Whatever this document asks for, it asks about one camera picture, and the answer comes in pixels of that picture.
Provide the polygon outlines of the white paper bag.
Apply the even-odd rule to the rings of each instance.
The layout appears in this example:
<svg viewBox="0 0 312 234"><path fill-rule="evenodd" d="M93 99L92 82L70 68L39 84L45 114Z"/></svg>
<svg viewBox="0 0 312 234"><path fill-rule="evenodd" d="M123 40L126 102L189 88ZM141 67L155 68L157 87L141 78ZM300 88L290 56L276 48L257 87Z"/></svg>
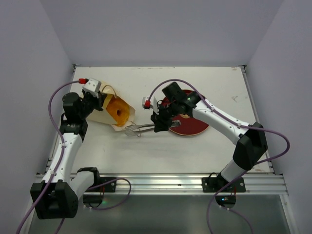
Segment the white paper bag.
<svg viewBox="0 0 312 234"><path fill-rule="evenodd" d="M102 83L100 91L107 95L103 111L94 110L87 120L110 125L115 131L125 131L126 127L134 124L135 109L111 85Z"/></svg>

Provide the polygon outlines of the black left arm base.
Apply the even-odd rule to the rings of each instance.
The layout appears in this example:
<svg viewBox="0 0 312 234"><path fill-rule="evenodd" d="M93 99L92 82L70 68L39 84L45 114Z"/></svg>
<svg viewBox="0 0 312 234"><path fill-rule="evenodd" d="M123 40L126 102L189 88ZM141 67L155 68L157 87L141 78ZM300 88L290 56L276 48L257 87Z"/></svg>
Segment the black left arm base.
<svg viewBox="0 0 312 234"><path fill-rule="evenodd" d="M106 194L114 193L116 191L116 182L112 180L116 177L100 177L95 184L94 189L88 189L87 195L82 196L82 202L86 207L98 208L104 202Z"/></svg>

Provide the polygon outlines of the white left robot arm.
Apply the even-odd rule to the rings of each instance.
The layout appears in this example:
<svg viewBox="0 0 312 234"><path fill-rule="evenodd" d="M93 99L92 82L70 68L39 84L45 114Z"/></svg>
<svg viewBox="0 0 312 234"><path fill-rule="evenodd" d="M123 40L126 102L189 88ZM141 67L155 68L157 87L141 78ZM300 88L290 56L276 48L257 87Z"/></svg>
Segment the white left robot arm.
<svg viewBox="0 0 312 234"><path fill-rule="evenodd" d="M95 167L81 168L74 178L71 171L76 155L84 141L87 117L102 111L106 94L83 91L83 96L70 92L63 96L64 113L57 128L60 141L50 168L40 183L34 183L30 193L39 219L73 218L78 211L78 201L88 189L101 187L99 172Z"/></svg>

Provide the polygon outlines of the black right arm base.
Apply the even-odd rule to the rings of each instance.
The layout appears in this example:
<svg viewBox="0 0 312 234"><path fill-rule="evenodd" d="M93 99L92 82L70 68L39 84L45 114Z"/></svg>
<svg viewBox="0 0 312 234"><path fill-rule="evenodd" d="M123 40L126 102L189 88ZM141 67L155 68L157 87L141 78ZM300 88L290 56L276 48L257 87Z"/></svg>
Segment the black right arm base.
<svg viewBox="0 0 312 234"><path fill-rule="evenodd" d="M221 178L217 173L211 173L208 177L202 177L202 189L204 193L216 193L222 187L228 184L228 181ZM236 204L236 194L246 192L245 182L243 178L228 185L223 191L227 195L218 194L214 199L216 203L224 208L233 208Z"/></svg>

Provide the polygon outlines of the fake orange ring donut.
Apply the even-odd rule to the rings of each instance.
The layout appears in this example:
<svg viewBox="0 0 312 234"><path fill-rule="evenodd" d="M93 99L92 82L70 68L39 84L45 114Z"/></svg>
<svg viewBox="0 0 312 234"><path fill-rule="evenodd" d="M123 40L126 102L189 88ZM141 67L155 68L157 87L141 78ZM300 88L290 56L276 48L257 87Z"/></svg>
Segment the fake orange ring donut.
<svg viewBox="0 0 312 234"><path fill-rule="evenodd" d="M129 105L119 97L112 97L106 107L106 111L115 120L115 125L118 127L123 126L130 116Z"/></svg>

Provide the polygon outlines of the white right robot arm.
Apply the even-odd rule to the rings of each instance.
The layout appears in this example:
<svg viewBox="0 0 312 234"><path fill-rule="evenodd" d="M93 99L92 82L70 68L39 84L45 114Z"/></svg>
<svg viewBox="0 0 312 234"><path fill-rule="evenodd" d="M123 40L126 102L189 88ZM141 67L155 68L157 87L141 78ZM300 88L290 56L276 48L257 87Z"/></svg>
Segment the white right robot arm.
<svg viewBox="0 0 312 234"><path fill-rule="evenodd" d="M188 115L213 127L235 145L231 161L210 182L214 189L229 191L234 186L234 180L251 170L267 151L267 140L260 123L240 121L212 105L198 90L187 94L173 80L162 92L167 98L164 105L151 97L145 98L142 103L144 109L153 110L151 121L155 125L154 132L167 131L173 126L174 117Z"/></svg>

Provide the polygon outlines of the metal tongs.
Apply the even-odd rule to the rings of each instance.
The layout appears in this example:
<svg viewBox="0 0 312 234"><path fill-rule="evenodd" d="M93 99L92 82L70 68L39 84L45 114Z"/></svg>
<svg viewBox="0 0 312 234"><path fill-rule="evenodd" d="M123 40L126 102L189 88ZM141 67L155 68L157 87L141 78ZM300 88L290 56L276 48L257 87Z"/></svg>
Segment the metal tongs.
<svg viewBox="0 0 312 234"><path fill-rule="evenodd" d="M132 125L126 126L124 128L124 133L128 137L133 137L133 136L140 137L142 133L146 133L150 131L153 131L155 133L168 131L171 127L177 127L180 125L181 125L180 120L174 120L169 127L155 126L154 123L143 124L143 125L137 125L133 123Z"/></svg>

